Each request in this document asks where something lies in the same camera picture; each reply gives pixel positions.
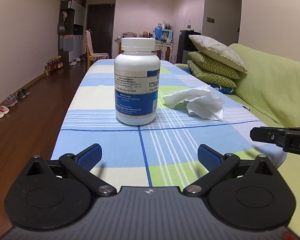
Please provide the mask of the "white paper towel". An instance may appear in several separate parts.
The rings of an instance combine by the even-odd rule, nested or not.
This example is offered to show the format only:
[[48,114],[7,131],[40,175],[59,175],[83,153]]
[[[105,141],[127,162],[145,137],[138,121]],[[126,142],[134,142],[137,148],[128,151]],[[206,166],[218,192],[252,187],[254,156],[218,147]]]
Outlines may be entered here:
[[162,97],[166,106],[185,106],[189,115],[202,119],[223,121],[224,100],[217,96],[208,85],[178,90]]

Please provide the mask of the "white pill bottle blue label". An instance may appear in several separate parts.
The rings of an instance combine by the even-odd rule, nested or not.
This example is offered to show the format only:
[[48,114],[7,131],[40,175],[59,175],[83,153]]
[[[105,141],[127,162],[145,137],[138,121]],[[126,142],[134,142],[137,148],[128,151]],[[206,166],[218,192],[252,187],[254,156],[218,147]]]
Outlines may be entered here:
[[160,59],[155,39],[127,37],[114,60],[116,118],[130,126],[152,122],[157,113]]

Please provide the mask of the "white booklet with pen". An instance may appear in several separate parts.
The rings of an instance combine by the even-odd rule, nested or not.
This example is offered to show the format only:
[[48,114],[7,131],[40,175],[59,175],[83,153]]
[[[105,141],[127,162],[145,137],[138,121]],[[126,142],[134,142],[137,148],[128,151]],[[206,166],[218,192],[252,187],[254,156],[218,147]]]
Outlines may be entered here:
[[249,107],[247,107],[247,106],[245,106],[245,105],[242,105],[242,107],[243,107],[244,109],[250,111],[250,108],[249,108]]

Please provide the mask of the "blue patterned bottom cushion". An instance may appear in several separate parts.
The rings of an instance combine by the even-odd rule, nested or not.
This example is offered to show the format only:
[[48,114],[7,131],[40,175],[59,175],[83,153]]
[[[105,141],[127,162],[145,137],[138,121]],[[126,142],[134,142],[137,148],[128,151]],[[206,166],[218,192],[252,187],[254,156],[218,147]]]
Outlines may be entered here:
[[219,91],[222,94],[234,94],[235,89],[234,88],[228,88],[221,85],[216,84],[209,84],[210,87],[214,88],[215,90]]

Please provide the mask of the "green patterned lower pillow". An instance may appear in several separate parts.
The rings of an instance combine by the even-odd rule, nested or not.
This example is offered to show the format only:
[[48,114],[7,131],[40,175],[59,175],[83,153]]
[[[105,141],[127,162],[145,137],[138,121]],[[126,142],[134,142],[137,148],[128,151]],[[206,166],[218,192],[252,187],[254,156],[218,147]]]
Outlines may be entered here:
[[203,68],[198,66],[198,64],[196,64],[193,60],[188,60],[187,65],[192,75],[205,83],[220,85],[227,88],[237,87],[237,85],[231,78],[222,76],[220,74],[208,72],[207,70],[203,70]]

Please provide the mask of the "green patterned pillow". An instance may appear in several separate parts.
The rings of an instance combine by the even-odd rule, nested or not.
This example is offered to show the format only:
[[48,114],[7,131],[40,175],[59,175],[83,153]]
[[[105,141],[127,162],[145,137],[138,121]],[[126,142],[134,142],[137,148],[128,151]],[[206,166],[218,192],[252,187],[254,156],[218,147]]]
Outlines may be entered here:
[[200,68],[208,72],[219,74],[231,79],[239,79],[239,75],[235,69],[214,60],[201,52],[193,51],[188,53],[191,60],[193,60]]
[[205,83],[220,85],[227,88],[237,87],[237,85],[231,78],[222,76],[220,74],[208,72],[207,70],[203,70],[203,68],[198,66],[198,64],[196,64],[193,60],[188,60],[187,65],[192,75]]

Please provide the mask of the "green patterned middle pillow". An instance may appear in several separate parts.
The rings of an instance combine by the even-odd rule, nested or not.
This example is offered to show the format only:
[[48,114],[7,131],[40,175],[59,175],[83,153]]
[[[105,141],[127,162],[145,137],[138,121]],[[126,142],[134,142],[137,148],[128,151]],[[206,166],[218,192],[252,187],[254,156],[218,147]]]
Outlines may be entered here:
[[193,60],[200,68],[208,72],[219,74],[231,79],[239,79],[239,75],[235,69],[214,60],[201,52],[193,51],[188,53],[191,60]]

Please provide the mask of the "dark shoes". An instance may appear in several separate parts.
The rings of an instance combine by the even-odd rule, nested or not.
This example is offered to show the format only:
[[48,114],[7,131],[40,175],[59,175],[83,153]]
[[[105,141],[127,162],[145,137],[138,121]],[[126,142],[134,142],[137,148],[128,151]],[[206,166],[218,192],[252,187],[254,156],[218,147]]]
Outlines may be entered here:
[[19,90],[18,92],[17,92],[17,94],[16,94],[16,97],[18,98],[18,99],[23,99],[23,98],[25,98],[27,95],[29,95],[30,94],[30,91],[29,90],[27,90],[27,89],[25,89],[25,88],[23,88],[23,89],[21,89],[21,90]]

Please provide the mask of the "grey sneakers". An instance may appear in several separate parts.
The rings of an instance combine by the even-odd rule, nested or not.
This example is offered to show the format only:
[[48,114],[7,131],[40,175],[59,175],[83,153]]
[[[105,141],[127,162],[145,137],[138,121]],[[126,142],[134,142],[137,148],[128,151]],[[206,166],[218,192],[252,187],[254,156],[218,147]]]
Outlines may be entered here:
[[16,96],[10,94],[9,96],[6,97],[6,100],[4,101],[3,105],[5,107],[13,107],[18,103],[18,100],[16,98]]

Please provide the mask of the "group of sauce bottles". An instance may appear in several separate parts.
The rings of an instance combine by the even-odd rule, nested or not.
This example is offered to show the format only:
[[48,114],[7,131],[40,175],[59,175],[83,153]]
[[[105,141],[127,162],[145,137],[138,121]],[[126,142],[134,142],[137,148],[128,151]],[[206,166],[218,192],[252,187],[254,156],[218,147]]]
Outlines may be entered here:
[[49,61],[44,66],[45,75],[50,75],[57,69],[63,67],[63,59],[61,56],[54,57],[53,59],[49,59]]

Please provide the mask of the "black mini fridge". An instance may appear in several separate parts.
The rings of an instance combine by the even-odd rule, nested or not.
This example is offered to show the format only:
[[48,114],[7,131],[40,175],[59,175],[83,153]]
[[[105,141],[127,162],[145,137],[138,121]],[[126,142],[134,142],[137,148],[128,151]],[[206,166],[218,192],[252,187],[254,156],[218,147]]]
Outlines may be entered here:
[[201,35],[201,33],[195,32],[194,30],[180,31],[176,63],[187,64],[187,61],[191,59],[189,52],[197,51],[197,48],[189,38],[190,35]]

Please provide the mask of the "cluttered wooden side table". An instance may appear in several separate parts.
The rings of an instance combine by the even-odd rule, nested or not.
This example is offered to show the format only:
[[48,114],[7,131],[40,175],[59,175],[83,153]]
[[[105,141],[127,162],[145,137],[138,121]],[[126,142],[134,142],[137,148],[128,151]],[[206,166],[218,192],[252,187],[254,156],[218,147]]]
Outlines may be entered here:
[[173,42],[155,42],[155,53],[161,60],[171,61],[173,53]]

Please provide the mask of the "blue toaster oven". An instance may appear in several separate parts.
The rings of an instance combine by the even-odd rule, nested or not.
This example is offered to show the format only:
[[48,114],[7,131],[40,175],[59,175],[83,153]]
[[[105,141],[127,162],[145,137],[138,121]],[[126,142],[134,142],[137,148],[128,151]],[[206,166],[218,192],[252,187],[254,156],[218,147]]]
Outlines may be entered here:
[[162,42],[172,42],[173,30],[172,29],[162,29],[161,31],[161,41]]

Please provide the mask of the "dark entrance door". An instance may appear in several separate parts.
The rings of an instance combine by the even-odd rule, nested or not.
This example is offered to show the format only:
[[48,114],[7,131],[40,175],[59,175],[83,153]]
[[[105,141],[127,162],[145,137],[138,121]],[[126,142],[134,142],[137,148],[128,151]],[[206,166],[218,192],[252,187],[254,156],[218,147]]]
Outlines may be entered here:
[[94,53],[112,55],[115,4],[88,6],[87,30],[91,34]]

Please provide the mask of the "tall black white cabinet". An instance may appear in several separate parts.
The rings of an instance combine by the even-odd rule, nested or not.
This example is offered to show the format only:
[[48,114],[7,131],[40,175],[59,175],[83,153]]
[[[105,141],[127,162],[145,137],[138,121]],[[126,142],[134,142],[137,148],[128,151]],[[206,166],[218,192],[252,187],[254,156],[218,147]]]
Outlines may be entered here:
[[58,50],[64,62],[73,65],[83,54],[85,3],[83,0],[61,0]]

